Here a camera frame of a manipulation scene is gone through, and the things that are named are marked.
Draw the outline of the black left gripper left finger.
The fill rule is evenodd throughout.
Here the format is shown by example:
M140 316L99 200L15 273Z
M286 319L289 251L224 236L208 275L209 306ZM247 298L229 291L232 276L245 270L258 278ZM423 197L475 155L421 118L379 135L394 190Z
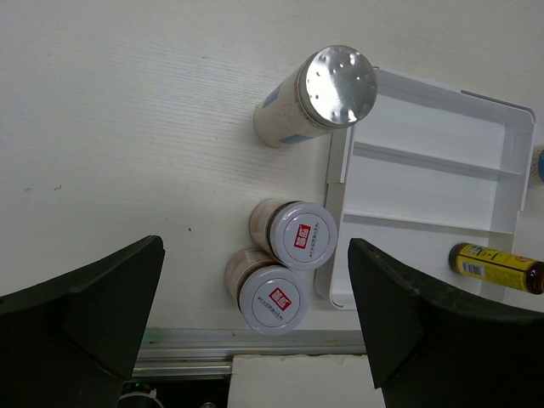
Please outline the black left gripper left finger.
M3 407L115 407L160 280L162 238L1 298Z

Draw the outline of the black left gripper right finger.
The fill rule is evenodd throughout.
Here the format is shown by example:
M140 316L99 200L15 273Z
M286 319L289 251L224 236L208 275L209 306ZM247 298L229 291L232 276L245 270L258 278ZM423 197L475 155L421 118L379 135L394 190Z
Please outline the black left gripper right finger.
M348 272L386 406L542 406L542 313L465 292L360 238Z

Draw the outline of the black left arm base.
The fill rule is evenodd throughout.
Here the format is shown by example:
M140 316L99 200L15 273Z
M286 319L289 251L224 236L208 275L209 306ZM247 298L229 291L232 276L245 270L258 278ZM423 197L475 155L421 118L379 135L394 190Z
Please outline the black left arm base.
M148 377L125 382L117 407L226 407L230 376Z

